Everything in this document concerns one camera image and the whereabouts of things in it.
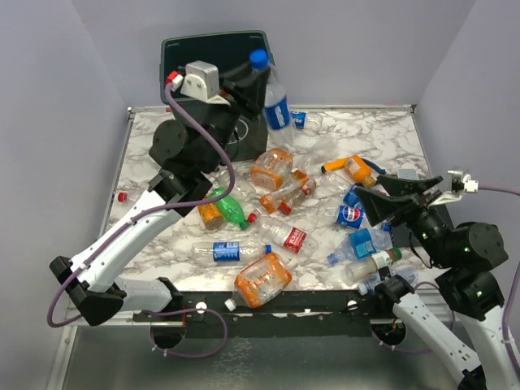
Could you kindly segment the blue label water bottle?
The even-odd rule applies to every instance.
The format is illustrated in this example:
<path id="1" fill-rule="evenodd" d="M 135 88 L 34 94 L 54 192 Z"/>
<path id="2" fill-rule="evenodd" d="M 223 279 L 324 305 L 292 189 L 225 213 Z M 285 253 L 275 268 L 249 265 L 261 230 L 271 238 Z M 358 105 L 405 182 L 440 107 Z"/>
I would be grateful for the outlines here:
<path id="1" fill-rule="evenodd" d="M 275 66 L 271 64 L 267 52 L 263 49 L 252 51 L 249 54 L 249 61 L 255 71 L 266 69 L 270 71 L 263 110 L 267 129 L 276 145 L 292 150 L 294 123 L 288 106 L 287 93 L 279 80 Z"/>

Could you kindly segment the orange label crushed bottle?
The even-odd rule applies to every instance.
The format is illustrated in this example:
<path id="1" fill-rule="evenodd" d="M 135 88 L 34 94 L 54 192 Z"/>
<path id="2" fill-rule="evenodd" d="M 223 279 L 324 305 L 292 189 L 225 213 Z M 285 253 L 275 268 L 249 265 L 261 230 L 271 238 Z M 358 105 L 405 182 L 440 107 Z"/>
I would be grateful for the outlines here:
<path id="1" fill-rule="evenodd" d="M 310 179 L 310 176 L 300 170 L 295 170 L 284 183 L 276 190 L 262 196 L 259 199 L 260 205 L 270 214 L 275 212 L 292 193 L 301 189 L 301 187 Z"/>

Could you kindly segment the large clear plastic bottle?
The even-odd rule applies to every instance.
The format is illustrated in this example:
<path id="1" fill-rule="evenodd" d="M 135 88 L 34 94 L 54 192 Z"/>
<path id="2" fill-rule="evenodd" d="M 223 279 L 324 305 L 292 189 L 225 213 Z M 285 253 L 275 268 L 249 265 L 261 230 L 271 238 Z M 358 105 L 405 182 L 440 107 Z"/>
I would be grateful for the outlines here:
<path id="1" fill-rule="evenodd" d="M 227 188 L 230 184 L 230 175 L 227 170 L 217 172 L 212 179 L 214 186 Z M 235 175 L 235 182 L 230 195 L 239 202 L 247 202 L 253 200 L 256 195 L 256 189 L 238 175 Z"/>

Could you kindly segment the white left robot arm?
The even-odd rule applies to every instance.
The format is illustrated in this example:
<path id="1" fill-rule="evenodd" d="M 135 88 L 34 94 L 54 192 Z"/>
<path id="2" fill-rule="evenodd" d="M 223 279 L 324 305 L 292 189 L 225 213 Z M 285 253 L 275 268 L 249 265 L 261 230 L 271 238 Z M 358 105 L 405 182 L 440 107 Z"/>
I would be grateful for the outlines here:
<path id="1" fill-rule="evenodd" d="M 167 77 L 165 96 L 174 117 L 157 127 L 149 149 L 160 167 L 157 175 L 96 242 L 50 264 L 59 291 L 89 325 L 122 311 L 154 312 L 164 321 L 179 313 L 180 294 L 169 279 L 124 279 L 121 273 L 156 236 L 208 203 L 206 174 L 221 163 L 232 167 L 224 148 L 240 117 L 254 121 L 261 115 L 270 74 L 250 63 L 220 74 L 216 66 L 195 61 Z"/>

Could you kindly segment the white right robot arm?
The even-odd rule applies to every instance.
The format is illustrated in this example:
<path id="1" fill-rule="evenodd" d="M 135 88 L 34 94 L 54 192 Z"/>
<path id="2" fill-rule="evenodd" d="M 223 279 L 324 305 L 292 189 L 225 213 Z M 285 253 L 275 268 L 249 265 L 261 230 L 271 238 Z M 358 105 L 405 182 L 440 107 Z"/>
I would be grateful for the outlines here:
<path id="1" fill-rule="evenodd" d="M 504 297 L 493 269 L 508 260 L 497 226 L 462 223 L 451 228 L 437 206 L 458 202 L 477 193 L 479 183 L 464 171 L 449 171 L 450 185 L 441 192 L 437 176 L 406 180 L 380 175 L 384 191 L 355 190 L 371 225 L 404 224 L 443 270 L 436 278 L 440 295 L 466 329 L 464 344 L 423 303 L 415 289 L 399 275 L 375 288 L 373 307 L 384 318 L 395 315 L 440 358 L 460 389 L 517 389 L 519 352 L 509 329 L 510 297 Z"/>

